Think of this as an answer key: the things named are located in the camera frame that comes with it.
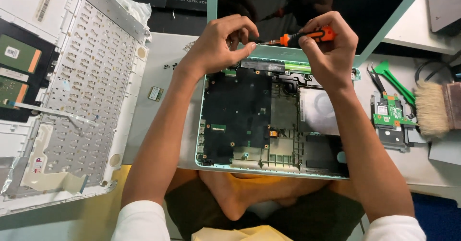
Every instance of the white sleeve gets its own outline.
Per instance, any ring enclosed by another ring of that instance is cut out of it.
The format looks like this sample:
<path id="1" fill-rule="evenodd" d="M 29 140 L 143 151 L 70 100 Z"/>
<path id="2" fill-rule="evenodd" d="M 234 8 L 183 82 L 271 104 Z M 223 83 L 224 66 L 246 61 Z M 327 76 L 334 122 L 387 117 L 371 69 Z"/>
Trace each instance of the white sleeve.
<path id="1" fill-rule="evenodd" d="M 118 214 L 112 241 L 126 240 L 170 241 L 162 206 L 149 200 L 126 205 Z"/>
<path id="2" fill-rule="evenodd" d="M 425 241 L 426 235 L 418 220 L 409 216 L 381 217 L 370 224 L 364 241 Z"/>

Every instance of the green spudger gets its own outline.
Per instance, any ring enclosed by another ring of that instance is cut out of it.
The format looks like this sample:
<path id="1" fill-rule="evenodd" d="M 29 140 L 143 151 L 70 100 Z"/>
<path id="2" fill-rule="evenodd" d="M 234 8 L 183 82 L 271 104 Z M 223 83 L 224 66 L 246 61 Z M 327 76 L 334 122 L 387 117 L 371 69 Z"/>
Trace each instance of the green spudger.
<path id="1" fill-rule="evenodd" d="M 405 86 L 403 86 L 389 71 L 389 62 L 384 61 L 380 63 L 377 67 L 374 68 L 375 72 L 382 74 L 391 85 L 393 85 L 401 95 L 405 97 L 405 100 L 408 104 L 414 107 L 414 101 L 416 100 L 414 94 L 411 91 L 408 91 Z"/>

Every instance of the brush bristles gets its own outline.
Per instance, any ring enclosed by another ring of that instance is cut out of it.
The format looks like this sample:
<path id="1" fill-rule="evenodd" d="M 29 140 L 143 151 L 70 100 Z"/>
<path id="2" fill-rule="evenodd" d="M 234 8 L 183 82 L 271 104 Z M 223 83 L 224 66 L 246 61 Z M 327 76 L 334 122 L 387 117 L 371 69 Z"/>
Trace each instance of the brush bristles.
<path id="1" fill-rule="evenodd" d="M 418 125 L 424 136 L 443 137 L 450 130 L 445 111 L 442 86 L 424 80 L 418 81 L 415 91 Z"/>

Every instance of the laptop screen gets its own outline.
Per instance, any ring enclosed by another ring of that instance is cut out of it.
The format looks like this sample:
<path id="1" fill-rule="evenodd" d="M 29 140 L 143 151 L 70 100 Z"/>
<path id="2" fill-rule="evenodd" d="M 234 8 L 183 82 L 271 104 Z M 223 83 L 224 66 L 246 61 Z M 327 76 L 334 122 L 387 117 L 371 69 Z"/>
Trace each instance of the laptop screen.
<path id="1" fill-rule="evenodd" d="M 360 55 L 403 0 L 218 0 L 218 18 L 248 16 L 258 27 L 258 42 L 297 33 L 310 19 L 338 11 L 359 36 Z"/>

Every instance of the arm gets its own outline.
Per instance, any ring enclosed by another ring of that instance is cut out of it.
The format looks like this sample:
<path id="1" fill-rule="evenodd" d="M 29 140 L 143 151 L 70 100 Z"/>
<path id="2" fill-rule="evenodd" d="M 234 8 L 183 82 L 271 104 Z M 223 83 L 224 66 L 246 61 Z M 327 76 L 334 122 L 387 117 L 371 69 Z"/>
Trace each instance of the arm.
<path id="1" fill-rule="evenodd" d="M 206 73 L 221 71 L 250 55 L 256 44 L 247 44 L 249 32 L 259 37 L 256 25 L 238 14 L 212 20 L 178 64 L 131 166 L 122 194 L 122 208 L 138 200 L 162 204 L 176 171 L 187 109 L 197 81 Z M 246 46 L 236 50 L 239 36 Z"/>
<path id="2" fill-rule="evenodd" d="M 351 80 L 358 37 L 341 15 L 328 12 L 302 29 L 330 25 L 337 33 L 331 51 L 322 53 L 311 38 L 300 38 L 312 73 L 324 87 L 335 110 L 350 179 L 370 222 L 384 216 L 414 217 L 406 181 L 390 159 L 363 110 Z"/>

